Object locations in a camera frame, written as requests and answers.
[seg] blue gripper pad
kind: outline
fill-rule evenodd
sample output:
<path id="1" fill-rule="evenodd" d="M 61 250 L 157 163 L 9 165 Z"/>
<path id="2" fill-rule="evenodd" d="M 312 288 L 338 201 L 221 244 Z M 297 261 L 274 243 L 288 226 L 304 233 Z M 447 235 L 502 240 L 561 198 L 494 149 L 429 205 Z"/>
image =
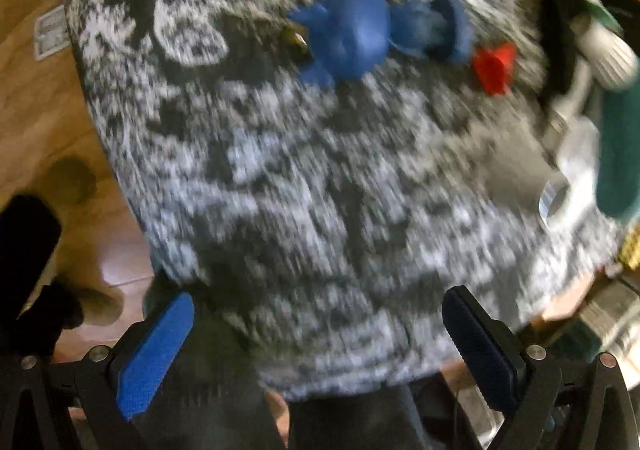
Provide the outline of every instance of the blue gripper pad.
<path id="1" fill-rule="evenodd" d="M 445 293 L 442 320 L 486 404 L 505 416 L 513 413 L 527 379 L 518 339 L 505 324 L 493 320 L 464 286 Z"/>
<path id="2" fill-rule="evenodd" d="M 193 326 L 191 295 L 180 293 L 118 374 L 116 404 L 127 421 L 146 412 Z"/>

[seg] gray cloth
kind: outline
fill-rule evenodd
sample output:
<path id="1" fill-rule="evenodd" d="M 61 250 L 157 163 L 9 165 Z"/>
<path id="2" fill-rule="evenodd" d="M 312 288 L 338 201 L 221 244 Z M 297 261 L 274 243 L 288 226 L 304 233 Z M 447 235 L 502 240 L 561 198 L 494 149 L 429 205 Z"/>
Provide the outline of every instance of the gray cloth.
<path id="1" fill-rule="evenodd" d="M 446 289 L 466 285 L 517 327 L 618 234 L 596 210 L 547 234 L 485 197 L 496 146 L 536 141 L 543 59 L 526 1 L 463 0 L 483 43 L 518 47 L 502 97 L 470 69 L 395 54 L 362 81 L 302 86 L 280 32 L 309 1 L 66 5 L 89 112 L 154 255 L 207 284 L 289 398 L 433 372 L 456 355 Z"/>

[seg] red plastic object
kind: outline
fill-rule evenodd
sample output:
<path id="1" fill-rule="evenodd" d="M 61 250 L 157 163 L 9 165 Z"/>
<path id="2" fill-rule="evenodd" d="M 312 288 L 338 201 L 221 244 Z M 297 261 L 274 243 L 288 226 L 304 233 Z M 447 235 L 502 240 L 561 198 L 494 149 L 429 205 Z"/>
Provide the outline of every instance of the red plastic object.
<path id="1" fill-rule="evenodd" d="M 487 94 L 504 94 L 511 83 L 513 62 L 518 50 L 511 42 L 502 44 L 498 49 L 479 49 L 472 65 L 482 88 Z"/>

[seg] patterned blanket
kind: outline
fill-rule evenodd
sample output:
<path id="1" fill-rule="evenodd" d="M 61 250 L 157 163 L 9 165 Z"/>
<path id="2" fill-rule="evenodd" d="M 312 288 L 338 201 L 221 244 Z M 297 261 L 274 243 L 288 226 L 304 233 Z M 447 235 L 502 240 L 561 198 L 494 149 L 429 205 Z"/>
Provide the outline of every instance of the patterned blanket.
<path id="1" fill-rule="evenodd" d="M 466 285 L 516 328 L 619 233 L 592 210 L 548 234 L 486 197 L 496 146 L 536 141 L 532 0 L 462 0 L 480 41 L 518 47 L 501 97 L 468 68 L 399 54 L 362 81 L 302 86 L 280 34 L 309 1 L 66 4 L 89 112 L 154 257 L 206 284 L 290 398 L 438 369 L 456 354 L 446 289 Z"/>

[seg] yellow object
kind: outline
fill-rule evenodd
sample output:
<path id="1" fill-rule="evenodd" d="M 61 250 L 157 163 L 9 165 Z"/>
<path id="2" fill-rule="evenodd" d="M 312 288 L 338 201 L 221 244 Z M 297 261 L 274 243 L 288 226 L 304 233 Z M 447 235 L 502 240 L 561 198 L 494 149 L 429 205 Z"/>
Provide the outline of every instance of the yellow object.
<path id="1" fill-rule="evenodd" d="M 622 264 L 631 270 L 635 270 L 640 266 L 640 225 L 636 224 L 629 228 L 622 243 L 622 248 L 618 253 L 618 258 Z"/>

